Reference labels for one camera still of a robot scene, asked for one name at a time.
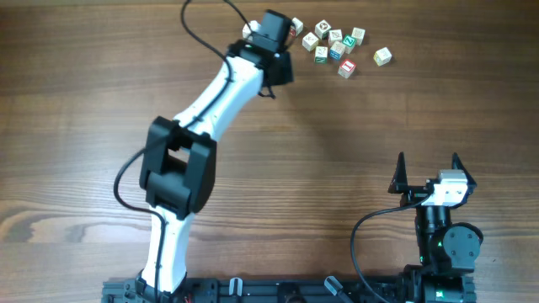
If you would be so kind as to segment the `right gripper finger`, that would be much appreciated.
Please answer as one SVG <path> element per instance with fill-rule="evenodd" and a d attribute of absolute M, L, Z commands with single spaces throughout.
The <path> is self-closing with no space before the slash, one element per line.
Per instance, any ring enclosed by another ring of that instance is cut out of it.
<path fill-rule="evenodd" d="M 406 164 L 404 152 L 398 154 L 398 160 L 392 181 L 388 187 L 389 194 L 404 194 L 408 191 L 408 176 L 406 172 Z"/>
<path fill-rule="evenodd" d="M 477 187 L 477 183 L 476 181 L 473 179 L 473 177 L 471 176 L 471 174 L 467 171 L 467 169 L 464 167 L 464 165 L 462 164 L 462 161 L 460 159 L 460 157 L 458 156 L 458 154 L 456 152 L 454 152 L 452 154 L 452 157 L 451 157 L 451 166 L 453 169 L 458 169 L 458 170 L 462 170 L 464 172 L 464 174 L 466 175 L 467 177 L 467 185 L 469 188 L 476 188 Z"/>

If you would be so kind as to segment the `wooden block red letter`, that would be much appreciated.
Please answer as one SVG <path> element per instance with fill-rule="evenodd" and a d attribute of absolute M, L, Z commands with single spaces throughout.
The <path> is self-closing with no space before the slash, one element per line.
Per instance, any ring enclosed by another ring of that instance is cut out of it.
<path fill-rule="evenodd" d="M 297 37 L 303 30 L 303 22 L 298 18 L 291 20 L 290 36 Z"/>

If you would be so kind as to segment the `wooden block green side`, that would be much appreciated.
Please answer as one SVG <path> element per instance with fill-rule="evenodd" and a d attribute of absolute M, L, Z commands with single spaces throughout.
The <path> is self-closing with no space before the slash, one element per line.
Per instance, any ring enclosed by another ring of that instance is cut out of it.
<path fill-rule="evenodd" d="M 328 48 L 326 46 L 317 46 L 315 48 L 314 62 L 316 64 L 326 64 L 328 62 Z"/>

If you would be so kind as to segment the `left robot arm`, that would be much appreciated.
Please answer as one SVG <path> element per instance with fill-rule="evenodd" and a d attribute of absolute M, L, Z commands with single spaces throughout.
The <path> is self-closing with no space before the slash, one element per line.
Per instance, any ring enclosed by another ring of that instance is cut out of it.
<path fill-rule="evenodd" d="M 187 109 L 151 123 L 139 184 L 152 231 L 147 265 L 138 280 L 152 291 L 152 301 L 171 299 L 186 278 L 189 229 L 214 187 L 217 142 L 264 88 L 292 82 L 286 44 L 291 26 L 284 14 L 265 11 L 249 37 L 229 45 L 219 72 Z"/>

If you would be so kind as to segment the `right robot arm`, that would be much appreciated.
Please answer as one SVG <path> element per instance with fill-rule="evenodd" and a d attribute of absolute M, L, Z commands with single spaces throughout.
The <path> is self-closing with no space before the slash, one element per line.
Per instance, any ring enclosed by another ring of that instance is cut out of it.
<path fill-rule="evenodd" d="M 477 187 L 457 154 L 451 167 L 442 169 L 426 184 L 408 183 L 404 154 L 389 185 L 390 194 L 401 196 L 400 208 L 415 210 L 415 234 L 419 265 L 407 265 L 398 280 L 400 302 L 474 302 L 475 286 L 470 274 L 483 244 L 474 225 L 454 223 L 451 211 L 463 206 Z"/>

